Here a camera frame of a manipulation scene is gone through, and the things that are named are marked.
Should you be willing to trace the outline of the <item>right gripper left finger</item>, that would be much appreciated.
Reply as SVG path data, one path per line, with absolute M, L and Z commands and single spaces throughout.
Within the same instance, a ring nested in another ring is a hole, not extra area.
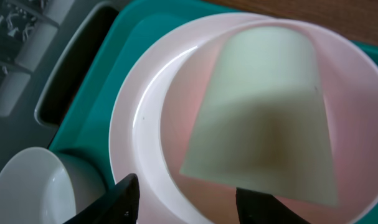
M 136 224 L 139 212 L 139 181 L 128 174 L 112 189 L 65 224 Z

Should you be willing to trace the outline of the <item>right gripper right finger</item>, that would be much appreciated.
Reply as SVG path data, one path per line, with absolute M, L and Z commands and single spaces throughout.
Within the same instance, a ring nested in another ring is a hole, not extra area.
M 309 224 L 274 196 L 236 188 L 240 224 Z

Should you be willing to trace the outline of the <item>pale green cup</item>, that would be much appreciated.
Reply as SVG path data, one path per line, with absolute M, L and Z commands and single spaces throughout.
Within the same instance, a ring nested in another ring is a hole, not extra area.
M 269 26 L 228 37 L 180 172 L 294 200 L 338 204 L 318 62 L 307 36 Z

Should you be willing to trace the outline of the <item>pink bowl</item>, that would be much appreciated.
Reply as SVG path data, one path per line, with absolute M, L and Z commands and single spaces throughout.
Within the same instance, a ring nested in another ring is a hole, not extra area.
M 283 203 L 311 223 L 378 223 L 378 66 L 377 55 L 361 50 L 344 37 L 300 21 L 284 26 L 310 35 L 322 55 L 323 86 L 339 205 L 325 207 L 284 199 Z M 197 203 L 204 197 L 223 211 L 220 222 L 234 219 L 233 190 L 184 177 L 183 163 L 189 136 L 204 95 L 210 70 L 225 35 L 211 39 L 187 58 L 173 76 L 161 112 L 161 150 L 168 172 L 182 199 L 194 213 L 215 219 L 215 210 Z

